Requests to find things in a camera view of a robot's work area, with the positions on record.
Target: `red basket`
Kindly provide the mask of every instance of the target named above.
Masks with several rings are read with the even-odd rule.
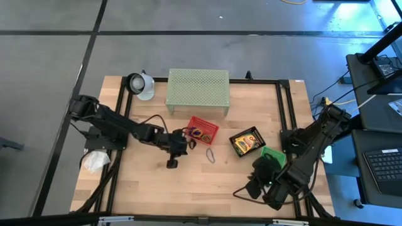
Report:
[[[188,129],[187,129],[186,133],[188,136],[190,136],[193,139],[200,141],[201,143],[204,143],[206,145],[211,145],[212,141],[214,141],[216,133],[218,132],[219,126],[217,126],[213,123],[207,122],[203,119],[200,119],[199,117],[193,116],[193,117],[191,117],[187,128]],[[207,142],[203,141],[201,139],[201,137],[194,137],[192,135],[192,131],[194,130],[194,128],[200,129],[202,131],[202,135],[210,136],[211,137],[210,142],[207,143]]]

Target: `gray floor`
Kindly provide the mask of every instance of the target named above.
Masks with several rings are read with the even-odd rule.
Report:
[[[100,5],[100,0],[0,0],[0,30],[92,30]],[[100,29],[382,30],[369,3],[308,1],[293,6],[279,0],[109,0]],[[0,36],[0,136],[26,144],[24,151],[0,152],[0,218],[28,214],[88,40],[88,36]],[[232,78],[243,78],[251,70],[254,78],[303,79],[311,99],[347,71],[346,54],[364,52],[376,41],[311,36],[98,36],[81,94],[97,96],[105,75],[145,69],[152,76],[165,77],[169,68],[208,68],[229,70]],[[394,56],[390,48],[384,53]],[[350,85],[336,85],[325,96],[334,100],[350,89]],[[353,98],[350,94],[344,100]],[[344,107],[351,110],[356,104]],[[44,214],[68,212],[83,146],[84,139],[70,129]],[[354,178],[329,176],[328,180],[340,218],[401,224],[401,210],[352,207],[351,201],[358,197]]]

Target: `white plastic bag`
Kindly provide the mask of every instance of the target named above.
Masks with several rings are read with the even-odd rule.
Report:
[[[108,155],[102,151],[92,151],[88,154],[88,158],[84,163],[85,168],[90,171],[90,173],[95,173],[96,171],[102,169],[102,167],[110,163]]]

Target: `yellow cable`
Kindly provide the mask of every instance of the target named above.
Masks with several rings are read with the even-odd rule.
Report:
[[[351,102],[353,102],[353,101],[356,101],[356,99],[353,99],[353,100],[349,100],[349,101],[347,101],[347,102],[343,102],[343,103],[334,103],[334,105],[343,105],[343,104],[348,104],[348,103],[351,103]]]
[[[307,2],[307,0],[304,0],[304,1],[300,2],[300,3],[289,2],[287,0],[281,0],[281,1],[283,1],[284,3],[288,3],[288,4],[305,4]]]

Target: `black desk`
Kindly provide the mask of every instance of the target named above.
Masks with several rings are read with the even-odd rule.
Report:
[[[352,140],[356,152],[360,177],[357,178],[361,202],[363,204],[380,205],[384,207],[402,208],[402,196],[381,194],[364,160],[366,151],[394,149],[402,147],[402,134],[353,130]]]
[[[378,79],[371,67],[360,63],[356,55],[347,55],[346,61],[354,88]],[[377,83],[370,83],[355,91],[357,105],[361,105],[370,98],[371,95],[367,94],[367,90]],[[402,96],[377,95],[363,105],[359,109],[363,129],[402,133],[402,117],[388,105],[388,103],[401,98]]]

